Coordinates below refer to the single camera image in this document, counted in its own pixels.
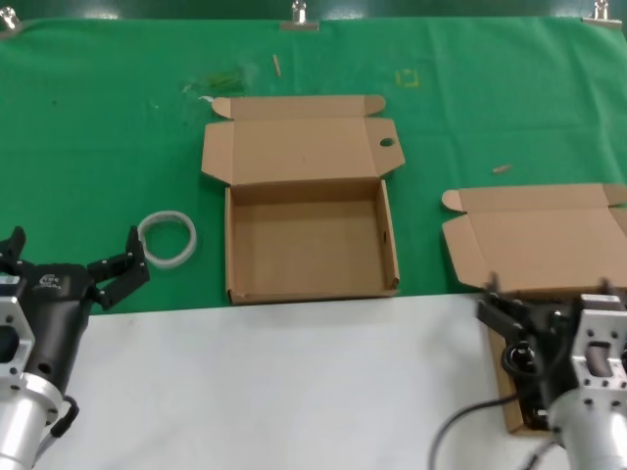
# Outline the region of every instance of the box flap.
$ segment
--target box flap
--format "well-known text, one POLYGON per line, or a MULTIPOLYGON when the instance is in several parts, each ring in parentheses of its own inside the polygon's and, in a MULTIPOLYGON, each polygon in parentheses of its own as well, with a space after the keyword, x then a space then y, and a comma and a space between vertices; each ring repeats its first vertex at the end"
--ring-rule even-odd
POLYGON ((445 207, 457 212, 606 208, 627 202, 627 187, 603 184, 510 186, 449 190, 445 207))
POLYGON ((212 107, 233 120, 362 118, 383 111, 385 99, 378 95, 215 98, 212 107))
POLYGON ((468 212, 443 225, 459 281, 483 287, 499 275, 505 292, 592 290, 602 278, 627 287, 624 186, 584 184, 447 191, 468 212))
POLYGON ((405 162, 380 96, 218 98, 202 170, 232 185, 381 176, 405 162))

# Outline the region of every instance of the white table surface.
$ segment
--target white table surface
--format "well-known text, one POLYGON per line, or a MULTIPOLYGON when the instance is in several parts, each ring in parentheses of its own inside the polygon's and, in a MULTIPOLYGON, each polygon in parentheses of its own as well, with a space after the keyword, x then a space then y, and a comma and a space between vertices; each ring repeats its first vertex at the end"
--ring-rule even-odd
MULTIPOLYGON (((496 391, 464 296, 96 316, 39 470, 421 470, 442 421, 496 391)), ((439 470, 516 470, 539 443, 480 411, 439 470)), ((568 468, 554 449, 542 467, 568 468)))

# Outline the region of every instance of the debris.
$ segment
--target debris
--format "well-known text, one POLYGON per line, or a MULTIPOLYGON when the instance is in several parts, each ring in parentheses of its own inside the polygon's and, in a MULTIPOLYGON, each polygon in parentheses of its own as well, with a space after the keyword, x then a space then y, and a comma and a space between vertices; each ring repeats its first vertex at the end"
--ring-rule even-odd
POLYGON ((511 170, 511 165, 510 164, 504 164, 502 166, 497 166, 496 168, 492 169, 493 173, 505 173, 506 171, 510 171, 511 170))
POLYGON ((274 59, 274 68, 276 69, 276 75, 280 78, 281 77, 281 66, 278 63, 278 57, 276 57, 276 54, 273 54, 272 58, 274 59))

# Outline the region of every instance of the cardboard box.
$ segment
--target cardboard box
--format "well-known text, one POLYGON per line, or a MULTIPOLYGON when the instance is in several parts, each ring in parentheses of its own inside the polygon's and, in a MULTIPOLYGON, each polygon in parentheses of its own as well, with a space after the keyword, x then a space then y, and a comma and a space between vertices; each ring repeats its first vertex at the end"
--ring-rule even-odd
POLYGON ((380 96, 217 98, 202 171, 226 190, 234 304, 389 297, 399 267, 385 182, 405 162, 380 96))
MULTIPOLYGON (((599 289, 603 278, 627 288, 627 187, 574 184, 451 190, 444 206, 465 212, 443 225, 460 282, 484 287, 492 272, 504 292, 559 298, 599 289)), ((501 368, 505 341, 490 332, 501 397, 514 392, 501 368)), ((517 402, 505 407, 507 429, 534 434, 517 402)))

